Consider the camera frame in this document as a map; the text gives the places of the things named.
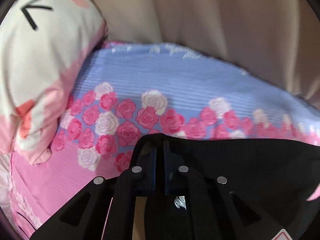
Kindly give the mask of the white pink cartoon pillow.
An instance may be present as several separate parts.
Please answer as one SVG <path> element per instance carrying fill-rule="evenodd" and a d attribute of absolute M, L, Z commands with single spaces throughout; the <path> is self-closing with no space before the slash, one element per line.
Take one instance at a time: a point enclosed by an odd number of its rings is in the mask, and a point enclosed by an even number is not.
<path fill-rule="evenodd" d="M 17 0 L 1 23 L 1 153 L 51 156 L 76 77 L 105 36 L 90 0 Z"/>

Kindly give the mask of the pink blue floral bedsheet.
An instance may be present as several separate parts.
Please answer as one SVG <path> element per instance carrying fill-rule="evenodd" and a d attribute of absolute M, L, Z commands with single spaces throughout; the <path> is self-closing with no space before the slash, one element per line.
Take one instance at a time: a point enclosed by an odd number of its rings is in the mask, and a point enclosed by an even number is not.
<path fill-rule="evenodd" d="M 176 44 L 109 44 L 86 60 L 54 132 L 52 157 L 10 163 L 10 204 L 23 239 L 95 176 L 128 168 L 138 139 L 280 139 L 319 149 L 319 112 L 249 74 Z"/>

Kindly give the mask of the black fleece-lined pants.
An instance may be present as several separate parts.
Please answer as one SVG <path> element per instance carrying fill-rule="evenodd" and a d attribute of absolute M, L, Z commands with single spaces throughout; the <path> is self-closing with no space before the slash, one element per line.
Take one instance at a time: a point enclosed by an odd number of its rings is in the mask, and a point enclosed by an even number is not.
<path fill-rule="evenodd" d="M 145 135 L 137 142 L 131 166 L 279 167 L 291 187 L 303 221 L 300 239 L 319 239 L 319 147 L 284 139 L 187 140 L 164 134 Z"/>

